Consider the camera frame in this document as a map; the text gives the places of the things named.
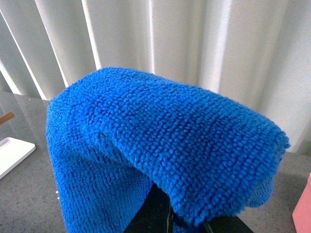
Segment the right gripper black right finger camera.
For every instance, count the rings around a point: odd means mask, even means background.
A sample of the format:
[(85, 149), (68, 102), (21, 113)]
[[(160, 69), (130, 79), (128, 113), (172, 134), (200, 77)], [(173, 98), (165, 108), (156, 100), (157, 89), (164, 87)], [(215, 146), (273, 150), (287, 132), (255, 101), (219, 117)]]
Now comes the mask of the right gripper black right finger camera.
[(253, 233), (237, 216), (222, 216), (203, 222), (204, 233)]

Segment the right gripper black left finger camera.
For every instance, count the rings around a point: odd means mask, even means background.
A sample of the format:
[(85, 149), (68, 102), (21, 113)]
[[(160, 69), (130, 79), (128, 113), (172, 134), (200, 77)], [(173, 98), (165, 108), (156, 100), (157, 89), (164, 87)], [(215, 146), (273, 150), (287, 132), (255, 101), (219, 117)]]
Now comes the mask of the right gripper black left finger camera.
[(124, 232), (173, 232), (173, 214), (170, 199), (156, 184), (153, 184), (142, 207), (128, 224)]

